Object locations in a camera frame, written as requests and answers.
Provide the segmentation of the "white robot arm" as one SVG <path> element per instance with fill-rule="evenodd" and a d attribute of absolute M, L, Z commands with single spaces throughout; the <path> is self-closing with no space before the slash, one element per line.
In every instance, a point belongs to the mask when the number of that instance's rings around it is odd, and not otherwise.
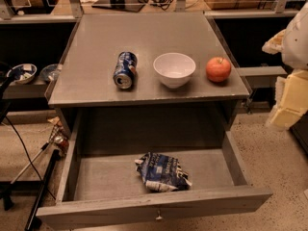
<path fill-rule="evenodd" d="M 308 3 L 284 30 L 265 42 L 262 50 L 280 52 L 282 62 L 293 69 L 286 78 L 277 78 L 275 105 L 267 120 L 270 128 L 289 130 L 308 111 Z"/>

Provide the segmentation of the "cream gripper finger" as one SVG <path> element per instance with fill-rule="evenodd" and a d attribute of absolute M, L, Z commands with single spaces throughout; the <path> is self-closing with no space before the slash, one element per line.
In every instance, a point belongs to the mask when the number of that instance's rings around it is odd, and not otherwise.
<path fill-rule="evenodd" d="M 274 130 L 289 130 L 308 112 L 308 71 L 294 70 L 275 83 L 275 105 L 266 125 Z"/>

